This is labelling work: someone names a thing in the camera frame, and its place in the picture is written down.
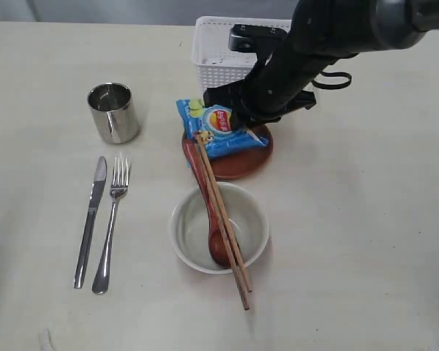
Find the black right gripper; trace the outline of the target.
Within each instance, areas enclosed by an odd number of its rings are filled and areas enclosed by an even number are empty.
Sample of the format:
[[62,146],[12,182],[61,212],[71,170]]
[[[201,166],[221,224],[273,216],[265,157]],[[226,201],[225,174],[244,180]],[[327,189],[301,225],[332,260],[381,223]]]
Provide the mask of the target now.
[[253,69],[240,83],[207,88],[203,102],[206,107],[233,110],[235,122],[243,124],[243,129],[277,123],[283,115],[315,105],[315,95],[304,88],[336,62],[333,56],[303,53],[287,39],[267,64]]

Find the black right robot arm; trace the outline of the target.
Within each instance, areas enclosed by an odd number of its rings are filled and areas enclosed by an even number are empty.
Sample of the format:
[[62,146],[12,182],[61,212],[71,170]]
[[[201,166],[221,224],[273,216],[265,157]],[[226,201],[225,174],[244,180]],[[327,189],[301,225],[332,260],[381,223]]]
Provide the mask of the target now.
[[232,110],[232,128],[278,122],[316,103],[306,86],[340,59],[413,47],[439,30],[439,1],[299,1],[289,31],[239,24],[230,30],[232,51],[255,53],[242,80],[203,94],[206,106]]

